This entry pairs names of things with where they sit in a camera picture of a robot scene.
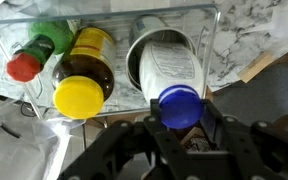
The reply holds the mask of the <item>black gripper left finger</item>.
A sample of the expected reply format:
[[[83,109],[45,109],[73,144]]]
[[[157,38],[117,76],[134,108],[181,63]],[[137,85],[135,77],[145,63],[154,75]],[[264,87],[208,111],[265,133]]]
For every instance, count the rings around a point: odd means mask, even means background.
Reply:
[[[157,99],[150,101],[150,115],[144,119],[144,125],[157,144],[157,152],[163,157],[175,180],[185,180],[186,172],[181,166],[185,152],[175,135],[168,131],[160,121],[160,107]]]

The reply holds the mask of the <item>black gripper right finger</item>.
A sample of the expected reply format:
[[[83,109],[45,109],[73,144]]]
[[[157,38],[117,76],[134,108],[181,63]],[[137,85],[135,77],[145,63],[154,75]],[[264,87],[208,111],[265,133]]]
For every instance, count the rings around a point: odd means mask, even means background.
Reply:
[[[229,136],[223,115],[207,99],[202,101],[203,113],[200,124],[208,141],[218,150],[230,151]]]

